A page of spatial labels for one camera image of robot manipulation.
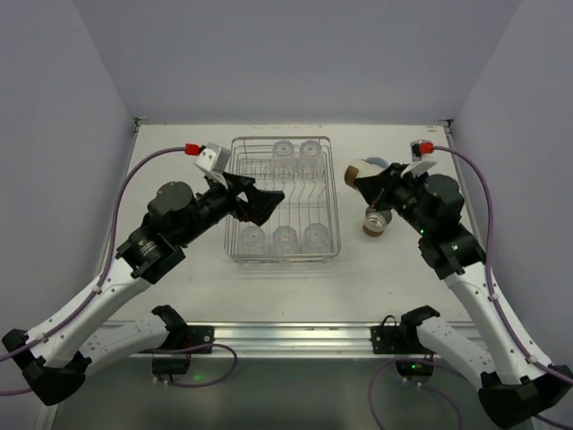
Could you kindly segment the light grey footed cup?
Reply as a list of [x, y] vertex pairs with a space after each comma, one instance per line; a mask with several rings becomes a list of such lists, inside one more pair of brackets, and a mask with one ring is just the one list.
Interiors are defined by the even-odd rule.
[[389, 165], [389, 163], [385, 159], [382, 159], [379, 157], [369, 157], [369, 158], [365, 159], [365, 161], [370, 163], [370, 164], [373, 164], [375, 166], [378, 166], [382, 169], [387, 168]]

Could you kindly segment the beige brown cup front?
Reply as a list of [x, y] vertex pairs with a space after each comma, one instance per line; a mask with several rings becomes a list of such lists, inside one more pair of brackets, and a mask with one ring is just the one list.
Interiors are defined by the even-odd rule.
[[384, 169], [370, 164], [365, 159], [353, 159], [344, 174], [344, 182], [351, 188], [355, 188], [355, 180], [363, 177], [377, 176]]

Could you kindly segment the beige brown cup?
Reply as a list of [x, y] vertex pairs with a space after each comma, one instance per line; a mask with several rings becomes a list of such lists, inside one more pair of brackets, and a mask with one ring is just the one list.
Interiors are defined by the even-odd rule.
[[379, 237], [384, 233], [391, 221], [391, 211], [379, 211], [368, 207], [363, 217], [363, 232], [370, 237]]
[[355, 188], [355, 180], [363, 177], [377, 176], [384, 169], [370, 164], [365, 159], [353, 159], [344, 174], [344, 182], [351, 188]]

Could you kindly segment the beige brown cup back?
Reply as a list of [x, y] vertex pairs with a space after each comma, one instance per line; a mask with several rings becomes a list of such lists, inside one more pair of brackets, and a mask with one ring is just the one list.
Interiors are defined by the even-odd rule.
[[379, 237], [384, 233], [391, 221], [391, 211], [379, 211], [368, 207], [363, 217], [363, 232], [370, 237]]

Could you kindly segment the dark blue ceramic mug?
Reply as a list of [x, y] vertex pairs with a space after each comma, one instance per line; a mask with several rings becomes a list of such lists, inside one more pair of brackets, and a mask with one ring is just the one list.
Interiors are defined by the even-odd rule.
[[429, 177], [430, 174], [428, 172], [424, 172], [415, 178], [415, 184], [419, 187], [426, 187], [428, 184]]

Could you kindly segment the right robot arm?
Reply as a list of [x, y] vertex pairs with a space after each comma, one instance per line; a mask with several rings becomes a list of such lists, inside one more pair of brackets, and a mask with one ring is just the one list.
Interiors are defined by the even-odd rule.
[[462, 374], [500, 428], [556, 405], [571, 387], [572, 372], [539, 348], [504, 297], [485, 251], [461, 222], [465, 200], [458, 182], [365, 159], [354, 160], [344, 180], [375, 211], [396, 212], [419, 234], [424, 261], [465, 308], [485, 346], [458, 334], [429, 306], [402, 315], [404, 341], [438, 354]]

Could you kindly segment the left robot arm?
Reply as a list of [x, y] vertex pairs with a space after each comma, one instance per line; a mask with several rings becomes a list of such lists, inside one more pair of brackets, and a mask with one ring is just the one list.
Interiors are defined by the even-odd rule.
[[141, 225], [116, 250], [114, 259], [71, 302], [27, 331], [13, 329], [2, 339], [8, 357], [21, 369], [27, 391], [53, 406], [76, 393], [100, 368], [141, 351], [182, 347], [183, 317], [158, 305], [137, 322], [98, 329], [123, 305], [157, 284], [185, 257], [193, 240], [228, 215], [262, 226], [284, 200], [281, 191], [262, 191], [253, 178], [224, 174], [196, 194], [184, 182], [158, 189]]

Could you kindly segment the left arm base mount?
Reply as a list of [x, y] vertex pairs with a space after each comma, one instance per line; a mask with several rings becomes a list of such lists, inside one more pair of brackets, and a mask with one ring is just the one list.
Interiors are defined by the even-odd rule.
[[184, 318], [170, 305], [158, 305], [151, 311], [158, 316], [167, 330], [166, 339], [157, 347], [159, 351], [175, 351], [211, 343], [214, 327], [188, 325]]

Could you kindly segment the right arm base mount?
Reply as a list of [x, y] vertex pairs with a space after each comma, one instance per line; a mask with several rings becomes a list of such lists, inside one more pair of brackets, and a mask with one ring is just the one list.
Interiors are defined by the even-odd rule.
[[429, 305], [406, 312], [398, 320], [389, 314], [382, 322], [370, 327], [372, 352], [375, 355], [424, 355], [430, 352], [419, 341], [417, 328], [440, 313]]

